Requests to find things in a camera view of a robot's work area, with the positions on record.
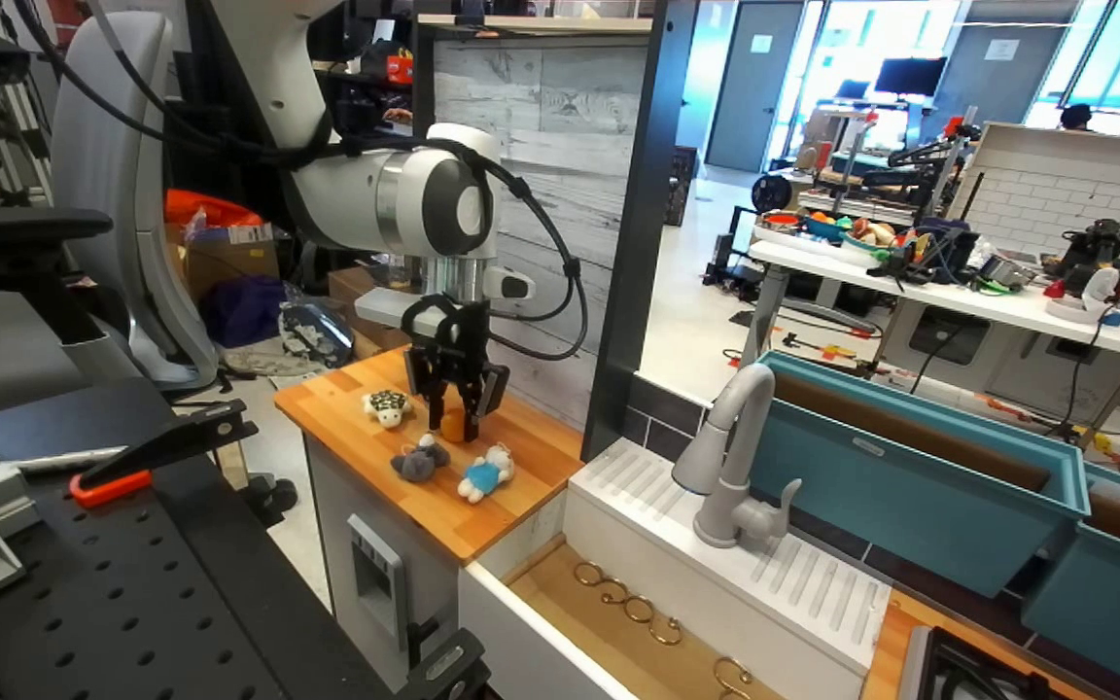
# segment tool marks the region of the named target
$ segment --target wooden table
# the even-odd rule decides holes
[[[516,397],[504,397],[500,408],[479,423],[481,436],[473,445],[460,445],[461,408],[452,389],[441,423],[452,466],[425,485],[404,484],[387,458],[413,450],[425,436],[425,402],[413,402],[413,415],[387,433],[360,408],[360,397],[378,389],[408,389],[404,349],[290,384],[275,392],[275,404],[461,563],[557,498],[581,470],[581,433]],[[456,493],[461,466],[492,445],[512,454],[509,485],[492,491],[486,501],[461,501]]]
[[[867,678],[867,685],[862,685],[862,700],[896,700],[896,697],[897,697],[897,688],[901,688],[901,666],[905,666],[905,651],[909,651],[909,636],[914,636],[919,625],[942,625],[942,629],[950,629],[954,638],[985,651],[986,659],[994,659],[994,663],[1002,663],[1002,666],[1010,666],[1010,668],[1020,668],[1020,672],[1032,672],[1032,668],[1034,668],[1034,672],[1041,672],[1041,678],[1054,685],[1054,691],[1061,691],[1061,697],[1072,697],[1072,700],[1093,697],[1093,691],[1084,691],[1084,688],[1078,688],[1078,685],[1069,685],[1069,681],[1061,681],[1061,678],[1032,666],[1020,647],[986,636],[986,629],[980,629],[980,625],[973,625],[973,621],[966,621],[966,619],[954,619],[954,615],[944,615],[944,610],[937,610],[937,606],[928,606],[928,603],[921,603],[921,598],[914,598],[914,594],[896,592],[890,603],[885,603],[883,625],[879,625],[875,663],[870,663],[870,678]]]

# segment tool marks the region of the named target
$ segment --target robotic arm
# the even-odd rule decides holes
[[[279,153],[319,153],[330,142],[326,103],[307,56],[310,21],[339,0],[201,0],[223,28],[233,61]],[[527,299],[527,279],[491,262],[491,187],[481,163],[499,148],[479,128],[435,126],[413,153],[360,148],[359,156],[314,156],[286,170],[290,212],[333,251],[382,251],[425,262],[425,299],[371,293],[359,316],[413,336],[408,383],[426,402],[430,430],[456,383],[468,423],[492,413],[509,383],[491,365],[491,299]]]

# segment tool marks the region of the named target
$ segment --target black table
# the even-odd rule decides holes
[[[133,445],[168,422],[149,383],[98,384],[0,413],[0,454]],[[26,580],[0,592],[0,697],[387,697],[206,454],[98,514],[63,493],[36,479],[44,522],[13,537]]]

